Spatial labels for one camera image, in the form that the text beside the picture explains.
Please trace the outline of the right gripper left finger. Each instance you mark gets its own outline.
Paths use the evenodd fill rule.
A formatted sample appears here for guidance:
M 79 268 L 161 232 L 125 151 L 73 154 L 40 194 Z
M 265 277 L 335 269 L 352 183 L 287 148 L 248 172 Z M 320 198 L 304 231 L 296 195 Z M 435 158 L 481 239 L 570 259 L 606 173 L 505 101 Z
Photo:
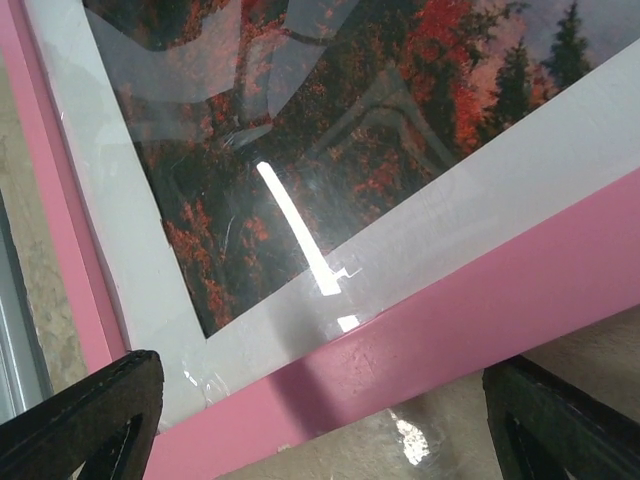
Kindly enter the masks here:
M 141 479 L 163 406 L 160 356 L 135 350 L 1 425 L 3 479 Z

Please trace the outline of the pink picture frame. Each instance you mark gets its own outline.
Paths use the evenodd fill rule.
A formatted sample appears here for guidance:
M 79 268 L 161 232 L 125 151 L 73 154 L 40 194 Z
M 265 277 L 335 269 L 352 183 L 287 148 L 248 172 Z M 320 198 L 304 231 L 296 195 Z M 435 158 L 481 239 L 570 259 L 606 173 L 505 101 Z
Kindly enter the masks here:
M 147 477 L 210 479 L 635 306 L 639 48 L 341 249 L 359 325 L 160 434 Z

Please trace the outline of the red black photo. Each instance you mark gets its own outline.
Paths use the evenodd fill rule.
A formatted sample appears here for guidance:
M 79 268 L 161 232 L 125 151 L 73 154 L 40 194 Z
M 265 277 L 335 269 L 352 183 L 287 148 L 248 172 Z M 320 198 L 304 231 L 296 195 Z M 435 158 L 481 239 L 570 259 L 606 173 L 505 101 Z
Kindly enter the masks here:
M 635 1 L 87 1 L 202 333 L 639 37 Z

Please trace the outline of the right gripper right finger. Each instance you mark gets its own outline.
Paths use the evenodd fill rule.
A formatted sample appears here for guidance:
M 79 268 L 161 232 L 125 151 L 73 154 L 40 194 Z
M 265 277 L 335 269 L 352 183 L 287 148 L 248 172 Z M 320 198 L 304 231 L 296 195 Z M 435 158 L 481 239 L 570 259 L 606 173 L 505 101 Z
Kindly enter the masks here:
M 523 356 L 484 370 L 504 479 L 637 479 L 639 424 Z

